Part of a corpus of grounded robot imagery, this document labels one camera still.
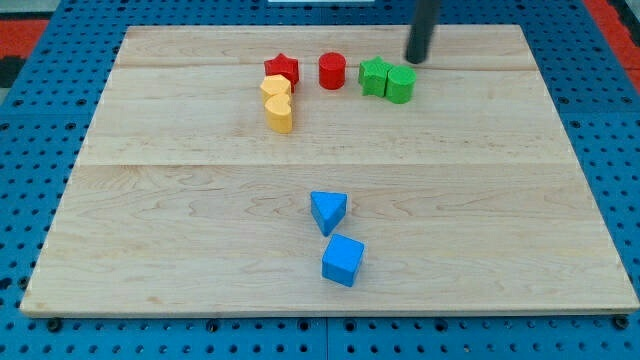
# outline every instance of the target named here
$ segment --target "red surface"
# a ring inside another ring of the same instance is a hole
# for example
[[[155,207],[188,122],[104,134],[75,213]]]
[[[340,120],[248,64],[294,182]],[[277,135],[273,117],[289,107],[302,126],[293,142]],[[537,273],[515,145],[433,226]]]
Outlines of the red surface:
[[[291,82],[291,92],[294,92],[295,84],[300,79],[298,70],[298,59],[287,57],[280,53],[271,60],[264,62],[265,75],[282,75]]]
[[[320,86],[328,90],[340,89],[345,81],[347,60],[335,52],[320,56],[318,60]]]
[[[633,43],[629,30],[620,22],[617,10],[607,0],[584,0],[584,4],[627,71],[636,91],[640,92],[640,48]]]
[[[47,24],[49,20],[0,20],[0,58],[28,58]]]

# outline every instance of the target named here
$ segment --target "blue triangular prism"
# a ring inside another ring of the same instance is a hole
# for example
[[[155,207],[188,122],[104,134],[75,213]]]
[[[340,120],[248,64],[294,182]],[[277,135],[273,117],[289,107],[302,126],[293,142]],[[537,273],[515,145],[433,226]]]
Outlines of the blue triangular prism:
[[[347,195],[322,191],[311,192],[311,214],[322,235],[329,236],[347,212]]]

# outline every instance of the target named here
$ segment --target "blue block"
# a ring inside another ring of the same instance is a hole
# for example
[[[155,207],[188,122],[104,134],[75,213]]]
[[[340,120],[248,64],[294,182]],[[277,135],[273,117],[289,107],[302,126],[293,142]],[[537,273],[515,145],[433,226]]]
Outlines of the blue block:
[[[329,236],[347,212],[347,195],[322,191],[311,192],[311,214],[322,235]]]
[[[333,234],[322,256],[322,276],[352,287],[360,269],[363,253],[363,243]]]

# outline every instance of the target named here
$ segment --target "yellow block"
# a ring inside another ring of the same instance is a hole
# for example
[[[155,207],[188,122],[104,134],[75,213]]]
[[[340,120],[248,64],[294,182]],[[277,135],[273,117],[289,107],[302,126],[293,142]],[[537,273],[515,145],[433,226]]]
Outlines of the yellow block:
[[[264,103],[267,125],[278,133],[288,134],[293,130],[291,96],[281,93],[273,95]]]
[[[291,96],[291,82],[282,75],[265,76],[260,90],[262,90],[262,103],[264,104],[270,97],[277,94],[284,93]]]

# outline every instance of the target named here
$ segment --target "wood grain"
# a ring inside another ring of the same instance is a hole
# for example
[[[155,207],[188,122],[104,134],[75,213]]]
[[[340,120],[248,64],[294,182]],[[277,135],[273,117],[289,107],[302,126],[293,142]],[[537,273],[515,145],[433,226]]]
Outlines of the wood grain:
[[[358,59],[400,62],[406,30],[131,27],[22,311],[638,309],[520,29],[439,27],[412,102],[362,97]],[[289,135],[264,124],[258,88],[281,38],[301,61]],[[329,50],[350,62],[337,92],[317,85]],[[337,231],[367,246],[353,288],[320,276],[327,239],[310,215],[312,190],[349,194]]]

